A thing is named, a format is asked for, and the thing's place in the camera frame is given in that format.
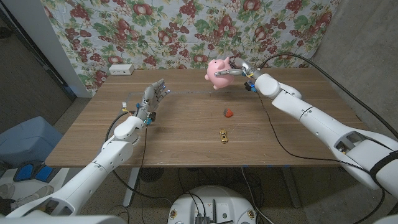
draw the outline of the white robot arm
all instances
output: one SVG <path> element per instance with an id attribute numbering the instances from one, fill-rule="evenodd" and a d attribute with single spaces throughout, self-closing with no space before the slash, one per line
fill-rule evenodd
<path id="1" fill-rule="evenodd" d="M 138 132 L 150 123 L 150 113 L 156 110 L 159 102 L 170 92 L 164 90 L 163 79 L 147 87 L 135 115 L 129 116 L 115 128 L 114 135 L 103 144 L 101 152 L 90 164 L 60 190 L 19 207 L 6 218 L 29 214 L 36 216 L 38 212 L 51 216 L 78 215 L 106 176 L 131 157 L 133 147 L 139 141 Z"/>
<path id="2" fill-rule="evenodd" d="M 354 178 L 371 189 L 380 187 L 398 198 L 398 142 L 382 134 L 355 129 L 341 124 L 318 108 L 301 99 L 301 94 L 253 68 L 240 58 L 235 64 L 241 70 L 216 72 L 215 75 L 240 75 L 255 79 L 255 88 L 270 98 L 272 104 L 300 121 L 327 145 L 340 161 L 362 167 L 341 164 Z"/>

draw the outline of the pink piggy bank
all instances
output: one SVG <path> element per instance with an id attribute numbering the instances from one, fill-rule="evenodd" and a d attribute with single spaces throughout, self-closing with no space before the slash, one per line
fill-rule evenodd
<path id="1" fill-rule="evenodd" d="M 234 81 L 234 77 L 232 75 L 220 75 L 216 77 L 214 73 L 228 69 L 231 69 L 231 66 L 229 65 L 229 57 L 227 57 L 225 60 L 211 60 L 209 66 L 207 67 L 207 74 L 205 75 L 205 78 L 214 84 L 213 87 L 215 90 L 224 88 Z"/>

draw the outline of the white outlet box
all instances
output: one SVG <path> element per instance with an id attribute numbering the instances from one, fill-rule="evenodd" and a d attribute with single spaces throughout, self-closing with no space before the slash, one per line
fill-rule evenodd
<path id="1" fill-rule="evenodd" d="M 132 65 L 112 65 L 109 68 L 111 75 L 131 75 L 134 71 L 134 66 Z"/>

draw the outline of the wooden table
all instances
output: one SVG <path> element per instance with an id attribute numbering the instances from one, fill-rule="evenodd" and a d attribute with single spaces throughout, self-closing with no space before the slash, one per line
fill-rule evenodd
<path id="1" fill-rule="evenodd" d="M 311 68 L 265 69 L 276 80 L 301 92 L 307 102 L 354 128 L 366 129 L 325 79 Z M 145 88 L 164 78 L 172 91 L 157 109 L 147 130 L 144 167 L 336 166 L 337 163 L 299 159 L 288 155 L 275 140 L 257 94 L 246 91 L 244 77 L 234 85 L 214 90 L 206 70 L 136 70 L 129 76 L 110 76 L 81 112 L 45 163 L 52 167 L 83 167 L 104 142 L 109 125 L 129 96 L 134 110 Z M 297 120 L 279 111 L 262 96 L 276 133 L 291 153 L 330 158 L 331 152 Z M 223 116 L 225 108 L 234 115 Z M 229 142 L 220 142 L 220 129 Z M 123 166 L 139 167 L 145 132 Z"/>

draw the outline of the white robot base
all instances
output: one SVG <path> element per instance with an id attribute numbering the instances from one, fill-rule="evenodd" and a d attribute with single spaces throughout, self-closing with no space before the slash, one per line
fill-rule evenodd
<path id="1" fill-rule="evenodd" d="M 227 187 L 204 185 L 181 195 L 174 202 L 167 223 L 255 224 L 255 222 L 256 213 L 253 206 L 242 195 Z"/>

